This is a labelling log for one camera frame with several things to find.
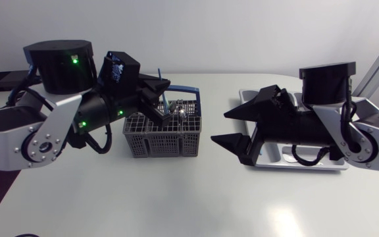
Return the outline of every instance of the black cable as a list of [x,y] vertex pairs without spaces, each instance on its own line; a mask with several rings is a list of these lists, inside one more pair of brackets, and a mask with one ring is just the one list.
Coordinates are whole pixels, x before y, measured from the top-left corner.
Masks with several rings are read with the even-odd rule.
[[105,125],[106,128],[106,144],[103,148],[99,146],[99,144],[94,140],[94,138],[89,134],[85,133],[83,136],[85,138],[86,143],[93,148],[96,152],[99,154],[106,154],[108,151],[111,149],[112,146],[112,130],[111,130],[111,125],[107,124]]
[[25,92],[29,93],[30,95],[34,96],[36,99],[38,99],[42,104],[44,104],[50,111],[53,110],[52,105],[50,105],[45,98],[43,98],[38,92],[35,92],[34,90],[30,88],[24,88]]
[[360,152],[361,146],[353,139],[350,123],[356,113],[357,106],[352,102],[350,78],[346,82],[346,102],[341,107],[340,132],[352,152]]
[[96,82],[97,81],[97,71],[96,71],[95,61],[93,60],[93,57],[90,57],[89,60],[90,60],[91,73],[93,74],[93,79]]
[[316,164],[318,164],[320,162],[320,160],[330,151],[330,148],[328,147],[323,147],[320,149],[320,151],[318,152],[318,154],[316,155],[316,159],[313,160],[313,161],[307,161],[305,159],[302,159],[300,158],[300,156],[298,156],[298,154],[296,154],[296,145],[293,145],[292,146],[292,155],[293,157],[295,157],[296,161],[303,165],[303,166],[314,166]]
[[22,90],[25,90],[33,81],[33,78],[36,76],[36,72],[38,71],[38,68],[34,65],[30,65],[29,73],[27,76],[17,85],[14,89],[11,90],[10,95],[8,96],[7,105],[8,106],[14,106],[16,105],[16,97],[17,94],[20,93]]

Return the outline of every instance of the black cylindrical actuator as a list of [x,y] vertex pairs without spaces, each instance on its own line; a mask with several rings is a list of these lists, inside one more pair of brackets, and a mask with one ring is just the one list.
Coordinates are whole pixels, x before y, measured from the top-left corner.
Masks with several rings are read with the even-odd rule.
[[346,100],[346,84],[356,74],[356,62],[299,69],[303,80],[302,101],[306,105],[329,105]]
[[66,95],[92,88],[93,49],[85,40],[51,40],[24,48],[27,62],[38,68],[49,93]]

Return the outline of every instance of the blue handle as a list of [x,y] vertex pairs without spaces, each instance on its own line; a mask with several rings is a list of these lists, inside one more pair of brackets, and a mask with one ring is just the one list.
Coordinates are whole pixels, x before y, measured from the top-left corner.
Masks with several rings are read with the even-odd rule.
[[194,88],[194,87],[191,87],[191,86],[170,85],[168,87],[167,91],[170,91],[170,92],[194,93],[195,94],[195,99],[197,100],[197,104],[195,105],[195,108],[197,110],[197,115],[201,117],[200,89]]

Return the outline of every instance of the white tray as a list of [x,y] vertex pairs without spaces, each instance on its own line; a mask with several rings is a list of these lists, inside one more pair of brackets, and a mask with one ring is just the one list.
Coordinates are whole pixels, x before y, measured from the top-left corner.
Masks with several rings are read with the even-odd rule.
[[[241,104],[250,101],[258,94],[258,90],[240,90]],[[300,110],[304,108],[301,106],[301,93],[289,92],[292,102],[298,106]],[[247,133],[252,136],[255,129],[255,122],[245,121]],[[307,160],[314,160],[320,147],[311,147],[305,145],[297,146],[297,154]],[[306,167],[299,164],[291,154],[291,145],[289,144],[275,144],[265,143],[261,154],[257,160],[256,167],[272,167],[272,168],[290,168],[290,169],[309,169],[309,170],[328,170],[328,171],[344,171],[349,168],[344,159],[338,161],[331,161],[329,154],[325,155],[321,161],[312,167]]]

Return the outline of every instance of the basket handle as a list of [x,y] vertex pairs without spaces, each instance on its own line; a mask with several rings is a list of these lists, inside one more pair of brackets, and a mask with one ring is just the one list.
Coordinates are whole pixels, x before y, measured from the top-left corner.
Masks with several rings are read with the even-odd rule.
[[195,108],[197,109],[197,115],[201,117],[201,100],[200,100],[200,89],[194,88],[191,86],[177,86],[177,85],[170,85],[167,91],[170,92],[186,92],[186,93],[194,93],[195,99],[197,100],[197,104],[195,105]]

